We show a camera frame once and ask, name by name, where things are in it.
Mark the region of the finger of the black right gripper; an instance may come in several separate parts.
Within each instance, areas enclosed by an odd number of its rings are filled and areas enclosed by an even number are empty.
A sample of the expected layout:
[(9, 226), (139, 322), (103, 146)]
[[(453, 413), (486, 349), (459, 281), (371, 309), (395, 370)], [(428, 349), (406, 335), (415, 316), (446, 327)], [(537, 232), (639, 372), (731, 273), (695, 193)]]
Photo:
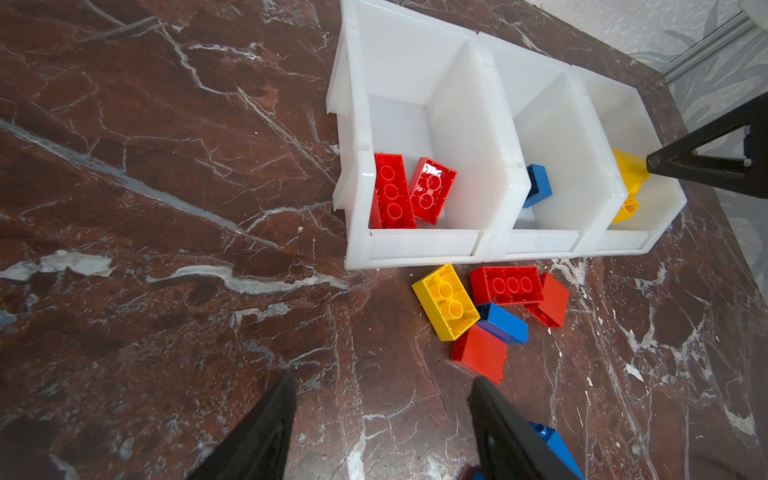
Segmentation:
[[(697, 149), (744, 130), (743, 156), (703, 155)], [(767, 197), (767, 95), (747, 101), (701, 128), (649, 154), (646, 169), (656, 175), (708, 185), (747, 196)]]

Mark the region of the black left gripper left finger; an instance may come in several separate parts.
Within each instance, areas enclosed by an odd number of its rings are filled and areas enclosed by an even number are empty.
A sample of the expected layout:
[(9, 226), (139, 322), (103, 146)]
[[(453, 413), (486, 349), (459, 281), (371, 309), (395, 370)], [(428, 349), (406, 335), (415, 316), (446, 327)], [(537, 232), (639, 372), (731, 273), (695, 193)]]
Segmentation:
[(190, 479), (282, 479), (297, 409), (295, 380), (284, 373)]

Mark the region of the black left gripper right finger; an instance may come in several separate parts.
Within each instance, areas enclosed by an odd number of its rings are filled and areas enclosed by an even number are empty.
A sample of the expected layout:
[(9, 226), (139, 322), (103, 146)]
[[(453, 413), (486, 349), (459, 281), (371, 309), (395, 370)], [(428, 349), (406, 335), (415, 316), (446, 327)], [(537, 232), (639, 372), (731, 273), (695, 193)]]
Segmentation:
[(476, 479), (579, 479), (487, 378), (474, 379), (468, 405), (480, 459)]

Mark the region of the red lego pile bottom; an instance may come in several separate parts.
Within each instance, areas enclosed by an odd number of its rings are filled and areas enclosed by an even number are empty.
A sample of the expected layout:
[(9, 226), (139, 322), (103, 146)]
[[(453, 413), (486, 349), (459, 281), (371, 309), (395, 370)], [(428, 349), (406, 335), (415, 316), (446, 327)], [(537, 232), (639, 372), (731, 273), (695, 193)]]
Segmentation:
[(473, 325), (453, 346), (451, 360), (496, 385), (504, 378), (507, 345), (480, 326)]

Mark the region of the yellow lego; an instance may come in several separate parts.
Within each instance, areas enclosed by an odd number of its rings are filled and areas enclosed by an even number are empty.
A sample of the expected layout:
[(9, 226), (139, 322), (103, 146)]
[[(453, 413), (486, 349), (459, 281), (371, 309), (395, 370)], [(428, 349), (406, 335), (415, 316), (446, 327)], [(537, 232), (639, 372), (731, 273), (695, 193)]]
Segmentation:
[(633, 194), (629, 194), (623, 205), (617, 212), (612, 225), (631, 219), (639, 208), (639, 204)]
[(646, 160), (617, 149), (613, 149), (612, 152), (628, 193), (636, 196), (650, 178)]

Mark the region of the blue small lego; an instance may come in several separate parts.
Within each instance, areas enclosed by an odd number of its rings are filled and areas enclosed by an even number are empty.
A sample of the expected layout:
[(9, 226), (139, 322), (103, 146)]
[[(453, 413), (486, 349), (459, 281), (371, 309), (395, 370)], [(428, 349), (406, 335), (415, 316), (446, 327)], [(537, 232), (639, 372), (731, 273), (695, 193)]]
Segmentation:
[(530, 208), (552, 195), (548, 174), (544, 166), (538, 164), (528, 165), (527, 172), (531, 188), (523, 204), (524, 208)]

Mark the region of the white right sorting bin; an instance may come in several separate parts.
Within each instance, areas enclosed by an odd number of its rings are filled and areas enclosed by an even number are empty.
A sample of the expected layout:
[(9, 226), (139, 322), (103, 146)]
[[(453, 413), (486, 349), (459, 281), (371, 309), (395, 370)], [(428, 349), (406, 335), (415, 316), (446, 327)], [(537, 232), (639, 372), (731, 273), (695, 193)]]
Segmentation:
[(595, 254), (645, 254), (687, 199), (678, 180), (647, 170), (647, 155), (659, 150), (661, 143), (638, 91), (581, 67), (575, 73), (585, 83), (629, 193), (597, 241)]

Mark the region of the white sorting bin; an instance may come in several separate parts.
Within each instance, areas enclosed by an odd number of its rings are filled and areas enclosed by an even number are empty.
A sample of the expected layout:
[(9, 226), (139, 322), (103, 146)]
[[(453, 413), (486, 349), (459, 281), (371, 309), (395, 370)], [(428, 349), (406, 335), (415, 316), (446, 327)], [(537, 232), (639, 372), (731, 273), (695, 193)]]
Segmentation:
[[(337, 118), (349, 270), (499, 261), (529, 185), (494, 62), (476, 32), (387, 1), (345, 1), (326, 109)], [(378, 153), (457, 178), (436, 226), (369, 225)]]
[(627, 197), (583, 80), (562, 61), (482, 33), (494, 61), (525, 165), (545, 168), (551, 196), (514, 213), (500, 260), (595, 254)]
[(661, 143), (638, 91), (581, 67), (575, 73), (585, 83), (629, 193), (597, 241), (595, 254), (645, 254), (687, 199), (678, 180), (647, 170), (647, 155), (659, 150)]

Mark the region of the blue lego in pile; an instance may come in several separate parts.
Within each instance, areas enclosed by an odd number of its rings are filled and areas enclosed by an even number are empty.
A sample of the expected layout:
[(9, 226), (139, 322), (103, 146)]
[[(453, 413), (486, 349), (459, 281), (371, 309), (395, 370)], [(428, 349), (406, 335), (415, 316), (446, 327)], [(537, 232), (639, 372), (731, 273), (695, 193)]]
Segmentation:
[(495, 303), (477, 305), (477, 325), (507, 345), (528, 341), (528, 324)]

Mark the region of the red square lego right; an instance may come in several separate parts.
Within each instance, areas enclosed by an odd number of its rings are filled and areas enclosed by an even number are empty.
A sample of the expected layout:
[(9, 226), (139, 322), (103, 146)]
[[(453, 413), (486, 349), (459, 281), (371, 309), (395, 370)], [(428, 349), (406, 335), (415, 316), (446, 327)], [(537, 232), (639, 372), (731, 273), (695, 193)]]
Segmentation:
[(550, 273), (541, 273), (543, 299), (537, 303), (526, 304), (525, 309), (549, 328), (561, 328), (564, 325), (570, 293)]

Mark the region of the long red lego brick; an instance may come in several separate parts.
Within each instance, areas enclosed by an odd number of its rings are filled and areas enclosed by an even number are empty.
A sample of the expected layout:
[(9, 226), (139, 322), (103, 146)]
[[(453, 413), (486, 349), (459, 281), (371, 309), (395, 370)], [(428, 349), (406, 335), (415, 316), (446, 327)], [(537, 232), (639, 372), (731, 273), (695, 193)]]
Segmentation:
[(544, 300), (540, 274), (534, 266), (480, 267), (470, 273), (470, 283), (476, 305), (519, 305)]

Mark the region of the yellow lego open side up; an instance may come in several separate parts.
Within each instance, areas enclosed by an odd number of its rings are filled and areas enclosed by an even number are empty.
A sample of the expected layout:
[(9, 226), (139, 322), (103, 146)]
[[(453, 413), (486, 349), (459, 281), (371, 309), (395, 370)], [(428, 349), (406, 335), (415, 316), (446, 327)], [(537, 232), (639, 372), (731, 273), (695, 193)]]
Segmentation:
[(474, 303), (451, 264), (412, 285), (441, 341), (455, 341), (479, 319)]

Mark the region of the white middle sorting bin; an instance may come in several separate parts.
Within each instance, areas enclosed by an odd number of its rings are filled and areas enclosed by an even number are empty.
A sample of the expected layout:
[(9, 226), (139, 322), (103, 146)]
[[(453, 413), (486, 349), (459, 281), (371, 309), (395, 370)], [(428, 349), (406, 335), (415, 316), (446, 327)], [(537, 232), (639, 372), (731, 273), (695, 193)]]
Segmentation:
[(545, 168), (551, 196), (514, 213), (500, 260), (595, 254), (627, 197), (583, 80), (562, 61), (482, 33), (494, 61), (525, 165)]

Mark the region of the white left sorting bin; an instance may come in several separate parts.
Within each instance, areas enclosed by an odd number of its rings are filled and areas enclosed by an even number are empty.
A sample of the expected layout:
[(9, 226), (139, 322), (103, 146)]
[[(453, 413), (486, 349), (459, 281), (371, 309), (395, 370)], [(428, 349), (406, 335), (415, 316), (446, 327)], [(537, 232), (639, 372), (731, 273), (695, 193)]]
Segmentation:
[[(345, 1), (326, 109), (337, 118), (349, 270), (499, 261), (529, 185), (494, 62), (476, 32), (387, 1)], [(369, 225), (378, 153), (457, 178), (436, 226)]]

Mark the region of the aluminium cage frame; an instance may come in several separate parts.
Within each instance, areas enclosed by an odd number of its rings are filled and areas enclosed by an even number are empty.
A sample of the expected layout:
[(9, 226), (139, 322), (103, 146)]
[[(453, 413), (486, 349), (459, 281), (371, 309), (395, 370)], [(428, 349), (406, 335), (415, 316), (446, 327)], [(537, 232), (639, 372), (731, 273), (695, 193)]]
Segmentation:
[(740, 12), (664, 65), (658, 73), (667, 83), (681, 79), (757, 29), (758, 25), (749, 15)]

